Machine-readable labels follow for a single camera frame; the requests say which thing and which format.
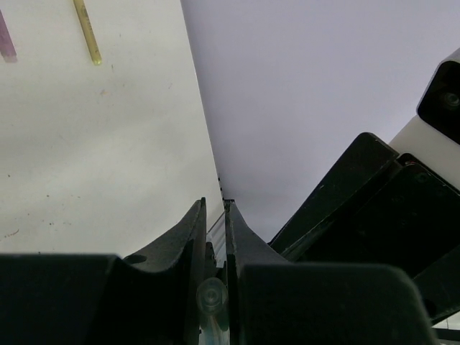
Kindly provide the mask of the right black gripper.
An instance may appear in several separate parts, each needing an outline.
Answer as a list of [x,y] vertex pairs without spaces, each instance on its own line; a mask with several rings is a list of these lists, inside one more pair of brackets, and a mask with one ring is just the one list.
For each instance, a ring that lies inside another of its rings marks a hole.
[[376,135],[359,134],[269,245],[290,261],[400,268],[438,323],[459,312],[459,191],[405,153],[350,211],[397,157]]

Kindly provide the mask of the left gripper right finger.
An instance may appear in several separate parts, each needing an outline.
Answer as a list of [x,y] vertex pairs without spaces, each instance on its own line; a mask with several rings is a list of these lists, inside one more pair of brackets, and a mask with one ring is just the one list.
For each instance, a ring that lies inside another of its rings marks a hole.
[[226,201],[232,344],[436,344],[420,293],[380,264],[293,263]]

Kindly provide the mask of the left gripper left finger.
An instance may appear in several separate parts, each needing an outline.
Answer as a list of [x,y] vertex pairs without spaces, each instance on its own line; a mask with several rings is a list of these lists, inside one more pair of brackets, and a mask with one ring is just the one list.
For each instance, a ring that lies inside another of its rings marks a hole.
[[197,344],[206,202],[125,258],[1,256],[3,344]]

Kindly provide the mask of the blue pen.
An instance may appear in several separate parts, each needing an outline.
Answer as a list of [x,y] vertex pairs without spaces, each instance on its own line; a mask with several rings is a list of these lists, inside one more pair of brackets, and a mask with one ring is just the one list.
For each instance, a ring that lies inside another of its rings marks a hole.
[[218,278],[204,280],[196,293],[199,344],[229,344],[228,291]]

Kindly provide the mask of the yellow pen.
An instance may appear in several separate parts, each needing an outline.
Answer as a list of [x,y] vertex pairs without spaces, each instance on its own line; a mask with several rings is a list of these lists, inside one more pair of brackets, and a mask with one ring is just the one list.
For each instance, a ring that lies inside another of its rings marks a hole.
[[78,16],[78,20],[80,22],[91,60],[94,65],[100,65],[102,63],[102,57],[98,48],[96,36],[93,32],[85,2],[84,0],[73,0],[73,4]]

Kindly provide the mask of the pink pen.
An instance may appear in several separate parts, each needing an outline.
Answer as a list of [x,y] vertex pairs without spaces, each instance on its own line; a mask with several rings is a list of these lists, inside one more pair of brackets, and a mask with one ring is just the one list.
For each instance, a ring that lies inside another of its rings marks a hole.
[[0,11],[0,44],[1,44],[1,56],[6,63],[17,62],[17,52],[9,34],[8,27],[6,25],[4,16]]

